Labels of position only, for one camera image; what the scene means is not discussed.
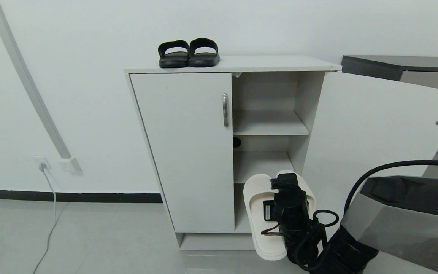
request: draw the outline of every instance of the black cable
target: black cable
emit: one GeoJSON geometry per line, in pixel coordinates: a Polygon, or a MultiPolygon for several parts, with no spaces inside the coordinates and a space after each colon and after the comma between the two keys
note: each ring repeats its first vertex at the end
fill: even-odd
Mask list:
{"type": "Polygon", "coordinates": [[[314,220],[317,217],[318,213],[329,213],[329,214],[334,215],[334,217],[336,217],[336,220],[334,220],[334,222],[331,222],[331,223],[329,223],[327,225],[324,225],[325,227],[331,227],[331,226],[337,224],[337,222],[339,222],[339,215],[337,215],[337,213],[335,213],[334,211],[330,211],[330,210],[327,210],[327,209],[319,209],[319,210],[317,210],[316,212],[313,213],[314,220]]]}
{"type": "Polygon", "coordinates": [[[314,271],[316,269],[318,269],[325,260],[325,257],[327,257],[327,253],[329,253],[329,249],[330,249],[330,244],[327,245],[327,247],[322,251],[322,256],[320,257],[317,265],[315,265],[314,267],[306,267],[302,264],[302,262],[300,262],[299,258],[298,258],[298,252],[300,251],[300,248],[307,242],[307,240],[310,238],[310,236],[312,236],[312,234],[314,232],[316,232],[318,229],[321,229],[322,226],[320,223],[318,223],[309,233],[307,233],[307,235],[304,237],[304,239],[298,244],[297,248],[295,248],[295,252],[294,252],[294,258],[295,258],[295,263],[303,270],[305,271],[314,271]]]}
{"type": "Polygon", "coordinates": [[[354,184],[351,191],[349,192],[348,199],[346,200],[346,204],[344,205],[344,214],[348,211],[349,205],[351,204],[352,198],[356,194],[356,191],[358,190],[359,186],[372,174],[375,174],[381,170],[394,168],[394,167],[402,167],[402,166],[424,166],[424,165],[431,165],[431,166],[438,166],[438,160],[410,160],[410,161],[401,161],[401,162],[394,162],[385,164],[379,167],[375,167],[372,170],[364,173],[363,176],[361,176],[358,181],[354,184]]]}
{"type": "Polygon", "coordinates": [[[325,229],[325,227],[331,227],[331,226],[337,224],[337,222],[339,222],[339,215],[337,215],[334,211],[330,211],[330,210],[327,210],[327,209],[319,209],[319,210],[316,210],[316,211],[313,213],[313,220],[314,220],[315,222],[317,222],[317,224],[313,227],[313,229],[312,229],[309,233],[307,233],[307,235],[306,235],[306,236],[303,238],[303,240],[298,244],[297,248],[295,248],[295,251],[294,251],[295,263],[296,263],[301,269],[303,269],[303,270],[305,270],[305,271],[309,271],[309,272],[318,269],[318,268],[324,263],[325,257],[327,257],[327,253],[329,253],[329,250],[330,250],[330,244],[327,244],[327,246],[324,248],[324,250],[323,250],[323,254],[322,254],[322,256],[320,257],[320,259],[318,260],[317,265],[315,265],[315,266],[313,266],[313,267],[306,267],[306,266],[304,266],[304,265],[300,262],[300,260],[299,260],[299,258],[298,258],[298,252],[300,251],[300,248],[302,248],[302,246],[304,246],[304,244],[307,242],[307,240],[309,240],[309,238],[312,236],[312,234],[315,233],[315,232],[317,232],[319,229],[325,229]],[[334,222],[331,222],[331,223],[329,223],[329,224],[327,224],[327,225],[322,224],[322,223],[318,222],[317,214],[319,214],[319,213],[329,213],[329,214],[332,214],[332,215],[334,215],[334,217],[336,217],[336,220],[334,220],[334,222]]]}
{"type": "Polygon", "coordinates": [[[37,269],[40,266],[40,263],[42,262],[43,258],[47,255],[48,248],[50,247],[50,237],[52,236],[52,233],[54,232],[55,226],[57,225],[57,222],[59,221],[59,219],[57,219],[57,210],[56,210],[57,195],[56,195],[56,193],[54,191],[54,188],[52,187],[52,184],[50,184],[50,180],[48,179],[47,173],[45,173],[45,168],[47,168],[47,165],[45,163],[41,163],[40,167],[38,169],[43,173],[43,175],[45,175],[45,179],[47,179],[48,186],[50,187],[50,189],[52,190],[52,193],[54,194],[54,217],[55,217],[55,222],[54,222],[54,226],[50,230],[50,233],[48,234],[48,237],[47,237],[47,249],[45,250],[45,253],[40,258],[40,260],[38,261],[38,264],[36,265],[35,270],[33,270],[33,274],[35,274],[37,272],[37,269]]]}

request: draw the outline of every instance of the cabinet top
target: cabinet top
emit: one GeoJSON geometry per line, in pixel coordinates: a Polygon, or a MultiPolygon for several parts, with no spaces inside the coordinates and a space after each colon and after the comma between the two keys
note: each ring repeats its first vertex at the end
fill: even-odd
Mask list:
{"type": "Polygon", "coordinates": [[[125,69],[126,73],[208,73],[208,72],[259,72],[259,71],[337,71],[338,64],[329,63],[303,55],[271,56],[221,56],[219,64],[207,68],[158,67],[158,59],[153,64],[142,64],[139,68],[125,69]]]}

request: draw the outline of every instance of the white power cord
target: white power cord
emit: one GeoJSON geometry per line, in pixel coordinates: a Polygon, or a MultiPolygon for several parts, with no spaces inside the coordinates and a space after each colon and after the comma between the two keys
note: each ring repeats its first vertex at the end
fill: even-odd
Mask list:
{"type": "Polygon", "coordinates": [[[54,228],[57,225],[57,210],[56,210],[57,195],[55,194],[55,191],[54,191],[52,185],[50,184],[50,180],[48,179],[47,173],[45,173],[45,168],[47,168],[47,165],[45,163],[40,163],[40,166],[38,167],[38,169],[43,173],[43,175],[45,175],[45,179],[47,179],[48,186],[50,187],[50,189],[52,190],[52,193],[54,194],[54,216],[55,216],[55,223],[54,223],[54,227],[52,227],[52,230],[50,231],[50,234],[48,234],[47,249],[45,250],[45,253],[41,257],[41,259],[38,262],[38,264],[36,265],[35,270],[33,271],[33,274],[35,274],[37,272],[38,266],[40,265],[40,263],[43,260],[43,258],[45,257],[45,255],[47,255],[48,247],[50,245],[50,236],[52,236],[52,232],[54,232],[54,228]]]}

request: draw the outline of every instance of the wall outlet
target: wall outlet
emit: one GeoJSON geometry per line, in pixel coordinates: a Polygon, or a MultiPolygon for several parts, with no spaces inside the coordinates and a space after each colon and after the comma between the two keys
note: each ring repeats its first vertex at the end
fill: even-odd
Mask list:
{"type": "Polygon", "coordinates": [[[79,172],[80,166],[75,157],[59,160],[59,165],[65,172],[79,172]]]}
{"type": "Polygon", "coordinates": [[[50,169],[50,164],[47,161],[47,158],[43,156],[33,156],[33,161],[36,163],[36,167],[40,168],[40,163],[45,163],[47,165],[47,169],[50,169]]]}

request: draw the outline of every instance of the open cabinet door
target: open cabinet door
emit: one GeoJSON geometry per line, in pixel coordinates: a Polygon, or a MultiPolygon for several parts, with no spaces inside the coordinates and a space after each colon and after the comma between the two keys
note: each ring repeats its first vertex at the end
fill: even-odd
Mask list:
{"type": "MultiPolygon", "coordinates": [[[[438,149],[437,121],[438,89],[327,72],[302,172],[317,208],[342,216],[351,187],[368,170],[432,159],[438,149]]],[[[425,169],[402,167],[376,175],[421,176],[425,169]]],[[[331,221],[323,217],[322,222],[331,221]]],[[[329,228],[327,235],[337,228],[329,228]]]]}

